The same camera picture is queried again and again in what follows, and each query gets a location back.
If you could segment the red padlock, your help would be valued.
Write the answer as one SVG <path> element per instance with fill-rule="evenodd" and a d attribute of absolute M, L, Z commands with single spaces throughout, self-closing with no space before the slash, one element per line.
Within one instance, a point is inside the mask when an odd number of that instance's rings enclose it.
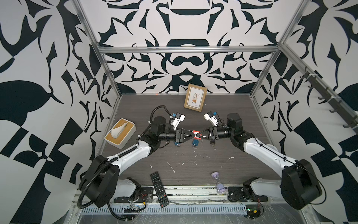
<path fill-rule="evenodd" d="M 201 139 L 200 135 L 198 135 L 199 131 L 193 130 L 194 138 L 195 139 Z"/>

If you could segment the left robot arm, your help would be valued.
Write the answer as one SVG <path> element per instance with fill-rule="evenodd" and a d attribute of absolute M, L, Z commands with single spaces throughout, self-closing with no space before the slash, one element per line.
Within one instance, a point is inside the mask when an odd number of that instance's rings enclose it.
<path fill-rule="evenodd" d="M 133 196 L 139 188 L 135 181 L 127 178 L 121 184 L 118 183 L 119 176 L 125 170 L 153 154 L 161 147 L 162 141 L 183 143 L 195 136 L 193 132 L 178 127 L 185 119 L 183 114 L 169 113 L 169 120 L 164 117 L 154 117 L 155 112 L 160 108 L 166 109 L 166 106 L 160 105 L 153 109 L 149 125 L 137 137 L 134 145 L 115 155 L 109 157 L 99 155 L 93 160 L 79 184 L 81 191 L 77 201 L 79 209 L 87 208 L 92 204 L 101 208 L 108 204 L 120 189 L 130 191 L 130 193 L 123 192 L 120 196 Z"/>

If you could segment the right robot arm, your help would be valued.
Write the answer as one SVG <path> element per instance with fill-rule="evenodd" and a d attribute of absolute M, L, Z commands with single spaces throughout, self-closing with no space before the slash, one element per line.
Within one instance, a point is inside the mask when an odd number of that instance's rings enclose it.
<path fill-rule="evenodd" d="M 216 113 L 204 114 L 205 120 L 212 126 L 199 132 L 200 138 L 211 141 L 229 138 L 231 143 L 256 159 L 263 162 L 281 178 L 279 181 L 254 179 L 249 187 L 255 195 L 283 199 L 296 210 L 314 205 L 314 200 L 327 196 L 324 185 L 316 177 L 312 165 L 305 159 L 296 160 L 288 157 L 273 145 L 266 145 L 252 133 L 244 130 L 242 119 L 237 113 L 227 115 L 226 125 L 220 126 Z"/>

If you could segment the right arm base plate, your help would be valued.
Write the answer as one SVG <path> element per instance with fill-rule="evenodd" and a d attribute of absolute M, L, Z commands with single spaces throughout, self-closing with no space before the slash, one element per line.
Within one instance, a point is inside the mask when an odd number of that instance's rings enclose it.
<path fill-rule="evenodd" d="M 267 196 L 258 196 L 248 187 L 228 187 L 228 200 L 230 202 L 267 202 Z"/>

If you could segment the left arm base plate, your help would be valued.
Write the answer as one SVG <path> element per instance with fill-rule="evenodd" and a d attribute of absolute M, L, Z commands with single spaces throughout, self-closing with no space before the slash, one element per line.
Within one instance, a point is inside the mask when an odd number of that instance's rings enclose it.
<path fill-rule="evenodd" d="M 114 203 L 150 203 L 153 201 L 153 187 L 141 187 L 140 190 L 135 190 L 130 197 L 117 197 Z"/>

